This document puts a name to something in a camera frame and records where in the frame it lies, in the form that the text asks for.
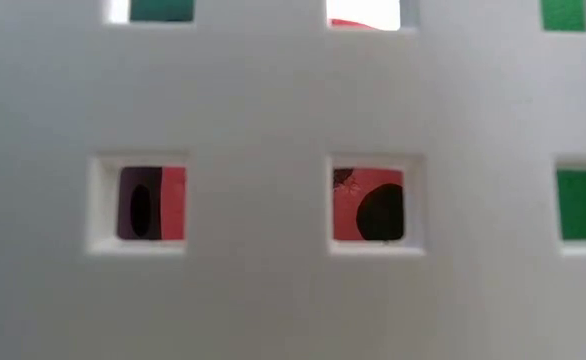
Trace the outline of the white mesh basket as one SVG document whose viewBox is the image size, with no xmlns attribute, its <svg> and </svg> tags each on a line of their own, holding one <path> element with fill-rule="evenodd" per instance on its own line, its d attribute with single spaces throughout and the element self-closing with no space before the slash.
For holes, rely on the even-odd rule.
<svg viewBox="0 0 586 360">
<path fill-rule="evenodd" d="M 111 8 L 0 0 L 0 360 L 586 360 L 586 32 Z"/>
</svg>

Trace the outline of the red foam die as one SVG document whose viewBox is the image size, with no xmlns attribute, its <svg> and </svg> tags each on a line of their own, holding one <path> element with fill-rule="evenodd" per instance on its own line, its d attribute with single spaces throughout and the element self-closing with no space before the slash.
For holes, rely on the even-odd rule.
<svg viewBox="0 0 586 360">
<path fill-rule="evenodd" d="M 337 135 L 379 131 L 393 80 L 339 34 L 218 34 L 188 51 L 186 126 L 194 163 L 164 171 L 161 230 L 214 209 L 216 229 L 298 240 L 324 223 L 324 149 Z"/>
</svg>

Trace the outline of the purple foam die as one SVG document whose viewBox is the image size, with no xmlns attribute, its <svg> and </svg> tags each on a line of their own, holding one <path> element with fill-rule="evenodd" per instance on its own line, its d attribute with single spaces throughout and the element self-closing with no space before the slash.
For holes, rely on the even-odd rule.
<svg viewBox="0 0 586 360">
<path fill-rule="evenodd" d="M 117 236 L 123 240 L 161 238 L 160 167 L 125 167 L 120 174 Z"/>
</svg>

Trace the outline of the teal foam die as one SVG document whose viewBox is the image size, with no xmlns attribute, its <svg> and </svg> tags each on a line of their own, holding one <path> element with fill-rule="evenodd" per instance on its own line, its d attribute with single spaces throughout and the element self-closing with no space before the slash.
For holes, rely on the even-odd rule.
<svg viewBox="0 0 586 360">
<path fill-rule="evenodd" d="M 191 22 L 195 0 L 131 0 L 130 21 Z"/>
</svg>

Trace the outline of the green foam die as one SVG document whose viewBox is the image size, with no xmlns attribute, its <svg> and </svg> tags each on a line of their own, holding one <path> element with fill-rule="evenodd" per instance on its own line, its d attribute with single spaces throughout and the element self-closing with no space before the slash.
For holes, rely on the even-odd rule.
<svg viewBox="0 0 586 360">
<path fill-rule="evenodd" d="M 541 0 L 546 31 L 586 31 L 585 0 Z M 586 169 L 556 170 L 562 239 L 586 241 Z"/>
</svg>

